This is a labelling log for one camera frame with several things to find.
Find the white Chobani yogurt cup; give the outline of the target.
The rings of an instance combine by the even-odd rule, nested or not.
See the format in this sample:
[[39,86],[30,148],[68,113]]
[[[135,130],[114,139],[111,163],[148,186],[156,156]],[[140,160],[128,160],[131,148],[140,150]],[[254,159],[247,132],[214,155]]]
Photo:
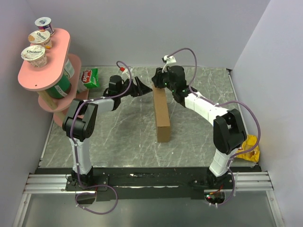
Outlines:
[[42,68],[47,63],[46,50],[41,45],[31,45],[21,52],[21,58],[35,68]]

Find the green red snack bag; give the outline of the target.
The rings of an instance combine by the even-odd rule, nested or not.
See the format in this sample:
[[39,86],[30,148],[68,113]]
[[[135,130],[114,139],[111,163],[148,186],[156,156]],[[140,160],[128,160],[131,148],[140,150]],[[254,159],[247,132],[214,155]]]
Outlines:
[[98,80],[98,69],[89,69],[80,73],[77,93],[100,87]]

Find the green cylindrical can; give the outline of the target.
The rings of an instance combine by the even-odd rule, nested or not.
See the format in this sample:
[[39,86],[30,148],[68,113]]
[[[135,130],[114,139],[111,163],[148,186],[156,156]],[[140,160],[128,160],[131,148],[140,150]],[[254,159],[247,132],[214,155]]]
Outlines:
[[63,75],[61,79],[54,86],[46,90],[47,94],[55,99],[62,99],[66,97],[71,90],[71,83],[68,78]]

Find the brown cardboard paper box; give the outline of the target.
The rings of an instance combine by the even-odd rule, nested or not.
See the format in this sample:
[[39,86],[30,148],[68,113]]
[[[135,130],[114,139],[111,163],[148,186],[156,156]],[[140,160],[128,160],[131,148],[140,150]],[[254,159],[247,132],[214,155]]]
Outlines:
[[171,126],[165,89],[156,88],[153,85],[152,90],[157,141],[159,143],[169,142]]

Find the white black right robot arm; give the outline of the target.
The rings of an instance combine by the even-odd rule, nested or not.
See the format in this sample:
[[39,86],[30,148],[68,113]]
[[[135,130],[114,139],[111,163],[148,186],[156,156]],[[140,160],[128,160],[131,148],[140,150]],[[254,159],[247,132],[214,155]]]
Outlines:
[[230,167],[228,162],[231,156],[247,139],[241,113],[237,109],[229,110],[206,101],[198,90],[187,84],[181,66],[168,66],[165,70],[157,68],[151,80],[156,88],[167,88],[177,103],[196,112],[212,125],[216,151],[209,166],[207,184],[218,188]]

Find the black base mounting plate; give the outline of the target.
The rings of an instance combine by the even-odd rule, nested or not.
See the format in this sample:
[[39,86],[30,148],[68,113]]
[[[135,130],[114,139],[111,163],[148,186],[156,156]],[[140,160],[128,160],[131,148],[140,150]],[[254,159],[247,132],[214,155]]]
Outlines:
[[68,191],[82,190],[96,196],[96,201],[115,199],[191,198],[203,200],[205,192],[232,189],[232,177],[226,173],[212,177],[207,167],[94,168],[95,183],[83,189],[67,179]]

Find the orange Chobani yogurt cup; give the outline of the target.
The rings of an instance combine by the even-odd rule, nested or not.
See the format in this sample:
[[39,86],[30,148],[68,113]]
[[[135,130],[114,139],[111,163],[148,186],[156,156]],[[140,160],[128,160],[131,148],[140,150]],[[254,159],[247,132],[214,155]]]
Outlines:
[[46,50],[52,48],[51,34],[46,30],[36,30],[28,35],[28,41],[33,45],[41,45]]

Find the aluminium frame rail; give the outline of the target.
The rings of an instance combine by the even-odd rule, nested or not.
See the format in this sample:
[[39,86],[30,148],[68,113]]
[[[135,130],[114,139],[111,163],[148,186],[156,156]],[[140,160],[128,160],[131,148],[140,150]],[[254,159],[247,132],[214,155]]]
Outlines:
[[[274,189],[267,172],[234,173],[236,192],[272,191]],[[82,190],[66,189],[69,175],[29,175],[24,194],[81,193]]]

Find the small electronics board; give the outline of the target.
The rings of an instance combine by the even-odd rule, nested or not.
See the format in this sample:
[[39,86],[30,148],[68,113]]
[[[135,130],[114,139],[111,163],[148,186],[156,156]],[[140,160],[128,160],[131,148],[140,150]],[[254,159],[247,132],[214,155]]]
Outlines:
[[205,200],[211,204],[221,204],[225,201],[225,193],[224,192],[214,192],[214,193],[206,193]]

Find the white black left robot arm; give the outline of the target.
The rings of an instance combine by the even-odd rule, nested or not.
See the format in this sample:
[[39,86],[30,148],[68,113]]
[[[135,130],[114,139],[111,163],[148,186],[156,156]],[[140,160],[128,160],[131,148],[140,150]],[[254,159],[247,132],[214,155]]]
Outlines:
[[62,122],[62,129],[66,132],[72,147],[72,184],[89,190],[95,183],[89,155],[89,138],[95,128],[97,113],[116,110],[121,104],[122,97],[138,97],[150,92],[152,89],[138,77],[123,80],[121,76],[113,75],[102,97],[88,100],[73,99]]

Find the white green label container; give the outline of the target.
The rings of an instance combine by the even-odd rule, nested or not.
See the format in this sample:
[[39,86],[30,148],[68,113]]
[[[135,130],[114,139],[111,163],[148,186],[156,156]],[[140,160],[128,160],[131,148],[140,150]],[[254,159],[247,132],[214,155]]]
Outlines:
[[70,79],[74,75],[74,67],[72,63],[70,62],[69,58],[67,58],[65,65],[64,65],[64,70],[63,70],[63,75],[67,77],[67,79]]

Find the blue white yogurt cup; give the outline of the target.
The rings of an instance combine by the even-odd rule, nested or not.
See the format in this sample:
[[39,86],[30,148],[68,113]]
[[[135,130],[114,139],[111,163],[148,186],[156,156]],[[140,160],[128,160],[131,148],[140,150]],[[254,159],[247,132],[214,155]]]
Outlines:
[[40,17],[35,21],[35,25],[40,30],[46,30],[50,33],[50,35],[53,35],[55,30],[52,27],[52,20],[49,17]]

